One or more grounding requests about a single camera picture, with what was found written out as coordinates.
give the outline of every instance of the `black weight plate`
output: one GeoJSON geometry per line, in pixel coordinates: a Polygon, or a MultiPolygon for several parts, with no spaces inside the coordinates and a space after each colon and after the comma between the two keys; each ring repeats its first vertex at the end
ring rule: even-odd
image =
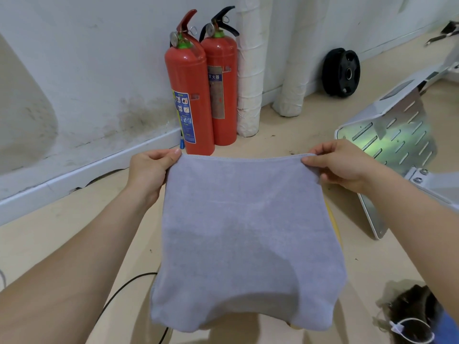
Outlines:
{"type": "Polygon", "coordinates": [[[325,57],[322,83],[329,95],[345,98],[352,95],[360,81],[360,61],[354,51],[337,48],[325,57]]]}

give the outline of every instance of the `pipe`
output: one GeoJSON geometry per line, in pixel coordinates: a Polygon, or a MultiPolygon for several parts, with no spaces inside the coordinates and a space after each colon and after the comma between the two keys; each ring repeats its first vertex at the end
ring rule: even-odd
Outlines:
{"type": "Polygon", "coordinates": [[[281,116],[301,113],[307,86],[315,79],[314,70],[321,61],[317,55],[329,3],[330,0],[298,0],[284,84],[273,104],[281,116]]]}
{"type": "Polygon", "coordinates": [[[273,0],[237,0],[237,132],[250,137],[260,124],[263,78],[273,0]]]}

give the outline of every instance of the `small sticker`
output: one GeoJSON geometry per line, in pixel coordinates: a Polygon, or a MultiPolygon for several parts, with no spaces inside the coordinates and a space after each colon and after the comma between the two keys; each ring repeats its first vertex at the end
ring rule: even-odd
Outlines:
{"type": "Polygon", "coordinates": [[[221,66],[208,66],[208,79],[210,89],[210,106],[212,118],[225,118],[225,104],[223,97],[223,72],[221,66]]]}
{"type": "Polygon", "coordinates": [[[193,116],[187,93],[174,92],[175,108],[179,114],[180,124],[182,126],[183,138],[190,144],[196,143],[195,129],[193,127],[193,116]]]}

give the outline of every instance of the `fire extinguisher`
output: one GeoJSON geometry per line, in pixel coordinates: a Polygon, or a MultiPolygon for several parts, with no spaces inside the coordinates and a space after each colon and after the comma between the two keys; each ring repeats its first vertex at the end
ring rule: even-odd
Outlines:
{"type": "Polygon", "coordinates": [[[218,12],[199,36],[206,51],[213,136],[219,146],[230,145],[237,137],[237,44],[223,32],[239,36],[236,29],[225,23],[226,13],[233,8],[228,6],[218,12]]]}
{"type": "Polygon", "coordinates": [[[185,148],[190,155],[210,156],[215,150],[206,53],[188,34],[189,11],[170,34],[170,48],[164,55],[175,107],[180,119],[185,148]]]}

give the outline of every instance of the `forearm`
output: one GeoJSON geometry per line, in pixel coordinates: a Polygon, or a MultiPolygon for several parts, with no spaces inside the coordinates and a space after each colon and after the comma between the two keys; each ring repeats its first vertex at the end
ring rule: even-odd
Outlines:
{"type": "Polygon", "coordinates": [[[459,215],[393,171],[380,170],[370,181],[368,196],[435,296],[459,323],[459,215]]]}
{"type": "Polygon", "coordinates": [[[0,293],[0,342],[85,343],[147,206],[123,190],[89,225],[0,293]]]}

